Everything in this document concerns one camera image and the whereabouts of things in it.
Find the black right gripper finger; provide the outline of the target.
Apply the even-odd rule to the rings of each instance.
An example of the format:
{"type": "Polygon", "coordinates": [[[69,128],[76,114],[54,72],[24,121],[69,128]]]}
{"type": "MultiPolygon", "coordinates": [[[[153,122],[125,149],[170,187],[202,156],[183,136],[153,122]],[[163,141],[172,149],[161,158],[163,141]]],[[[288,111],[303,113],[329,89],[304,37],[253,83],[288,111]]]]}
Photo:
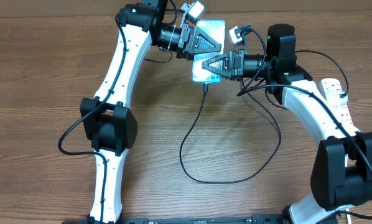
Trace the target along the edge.
{"type": "Polygon", "coordinates": [[[223,78],[225,80],[237,80],[238,79],[238,76],[232,74],[231,72],[219,72],[219,73],[211,72],[209,77],[211,81],[221,81],[223,78]]]}
{"type": "Polygon", "coordinates": [[[235,67],[235,51],[214,56],[202,62],[202,68],[210,72],[231,72],[235,67]]]}

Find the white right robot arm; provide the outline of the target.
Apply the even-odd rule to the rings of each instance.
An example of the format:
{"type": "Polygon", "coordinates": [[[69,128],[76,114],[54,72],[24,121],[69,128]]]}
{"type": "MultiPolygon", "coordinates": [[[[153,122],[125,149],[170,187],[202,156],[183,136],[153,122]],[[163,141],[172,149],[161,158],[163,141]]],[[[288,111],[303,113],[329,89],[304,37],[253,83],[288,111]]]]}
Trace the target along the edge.
{"type": "Polygon", "coordinates": [[[362,133],[342,117],[336,105],[347,93],[325,92],[297,64],[295,29],[274,24],[263,55],[230,51],[205,60],[202,67],[228,80],[265,79],[265,89],[304,125],[316,143],[311,191],[286,206],[273,223],[335,223],[351,207],[372,201],[372,132],[362,133]]]}

